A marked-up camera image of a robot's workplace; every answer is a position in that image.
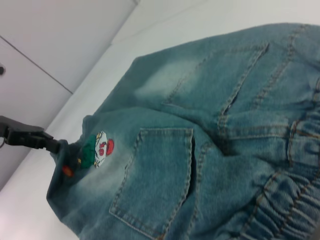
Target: wrinkled fabric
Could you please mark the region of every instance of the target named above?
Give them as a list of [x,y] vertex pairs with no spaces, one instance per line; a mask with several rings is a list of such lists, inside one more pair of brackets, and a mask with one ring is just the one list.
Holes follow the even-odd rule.
[[[81,240],[310,239],[320,217],[319,79],[312,25],[138,57],[84,118],[79,141],[61,141],[47,200]],[[112,154],[77,167],[101,131]]]

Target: light blue denim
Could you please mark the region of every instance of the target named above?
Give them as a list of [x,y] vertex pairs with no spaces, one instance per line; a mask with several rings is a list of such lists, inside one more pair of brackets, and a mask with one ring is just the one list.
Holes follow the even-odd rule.
[[[81,240],[309,239],[320,217],[319,79],[311,25],[138,57],[80,140],[61,141],[47,200]],[[100,131],[113,153],[78,168]]]

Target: black clip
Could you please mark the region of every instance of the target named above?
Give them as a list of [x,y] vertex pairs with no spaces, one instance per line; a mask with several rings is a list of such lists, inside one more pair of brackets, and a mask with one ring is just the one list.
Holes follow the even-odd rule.
[[39,126],[26,125],[12,120],[5,116],[0,116],[0,138],[4,138],[4,143],[11,146],[25,146],[33,149],[46,149],[57,154],[60,144],[54,140],[53,136],[44,132]]

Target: chest pocket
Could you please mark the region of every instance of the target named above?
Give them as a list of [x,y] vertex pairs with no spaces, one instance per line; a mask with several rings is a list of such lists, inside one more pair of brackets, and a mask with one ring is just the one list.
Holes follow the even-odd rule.
[[268,47],[267,43],[213,50],[188,71],[171,91],[164,105],[217,114],[235,99],[250,71]]
[[151,239],[161,240],[187,197],[192,129],[141,129],[109,212]]

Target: pocket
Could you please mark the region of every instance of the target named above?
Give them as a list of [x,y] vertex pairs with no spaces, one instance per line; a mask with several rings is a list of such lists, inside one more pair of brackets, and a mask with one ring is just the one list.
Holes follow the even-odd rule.
[[141,129],[109,212],[151,239],[163,239],[187,197],[193,130]]
[[236,96],[268,43],[213,50],[181,78],[164,105],[217,114]]

